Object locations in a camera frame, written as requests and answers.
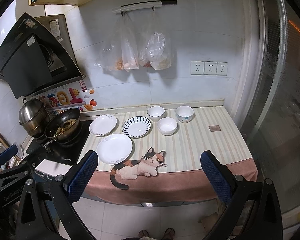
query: plate with black striped rim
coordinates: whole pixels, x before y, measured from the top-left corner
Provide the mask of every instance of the plate with black striped rim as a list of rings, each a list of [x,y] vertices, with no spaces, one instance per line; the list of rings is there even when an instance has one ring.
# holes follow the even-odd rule
[[[144,116],[135,116],[124,122],[122,132],[131,137],[139,138],[146,135],[151,128],[151,122]]]

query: black frying pan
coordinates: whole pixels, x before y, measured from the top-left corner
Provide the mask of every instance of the black frying pan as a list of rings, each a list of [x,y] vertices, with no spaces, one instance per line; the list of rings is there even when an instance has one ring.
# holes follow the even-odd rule
[[[56,136],[58,128],[63,127],[63,125],[65,125],[65,123],[67,123],[67,121],[71,119],[76,119],[75,123],[69,129],[67,129],[63,134]],[[71,134],[73,134],[77,130],[79,123],[80,123],[80,110],[78,108],[67,109],[61,112],[60,114],[56,115],[54,118],[52,118],[44,131],[44,135],[47,138],[50,138],[50,141],[48,141],[44,145],[45,149],[47,150],[48,145],[53,141],[62,141],[68,138]]]

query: pink tablecloth border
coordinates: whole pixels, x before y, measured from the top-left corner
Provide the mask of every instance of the pink tablecloth border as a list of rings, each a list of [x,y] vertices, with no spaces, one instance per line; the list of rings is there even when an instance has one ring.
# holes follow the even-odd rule
[[[227,167],[234,175],[257,180],[258,170],[252,158]],[[138,176],[135,180],[116,178],[118,182],[129,185],[130,189],[124,191],[113,186],[110,172],[95,171],[85,193],[116,204],[203,201],[217,197],[202,170],[159,173],[155,177]]]

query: cat face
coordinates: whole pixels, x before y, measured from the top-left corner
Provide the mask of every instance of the cat face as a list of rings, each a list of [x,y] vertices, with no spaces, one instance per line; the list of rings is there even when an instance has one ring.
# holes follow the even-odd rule
[[[160,165],[166,166],[163,160],[163,155],[165,154],[165,151],[161,151],[159,153],[156,153],[154,149],[151,147],[146,155],[142,157],[142,160],[147,163],[150,166],[158,167]]]

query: striped tablecloth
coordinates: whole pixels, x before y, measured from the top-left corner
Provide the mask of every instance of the striped tablecloth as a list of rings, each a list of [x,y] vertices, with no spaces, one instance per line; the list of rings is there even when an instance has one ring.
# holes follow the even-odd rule
[[[177,119],[175,109],[166,110],[167,116]],[[201,169],[200,155],[210,150],[221,164],[236,163],[252,158],[239,130],[223,106],[194,108],[195,117],[189,123],[178,122],[178,130],[171,136],[164,136],[152,122],[150,132],[132,139],[133,149],[129,159],[140,160],[150,147],[156,152],[166,151],[167,167],[158,167],[158,172],[193,171]],[[118,119],[112,133],[122,133],[123,123],[134,116],[147,116],[146,111],[114,114]],[[211,132],[209,126],[219,125],[221,131]],[[89,135],[82,149],[82,155],[88,150],[96,150],[103,137]],[[110,171],[113,166],[99,162],[97,171]]]

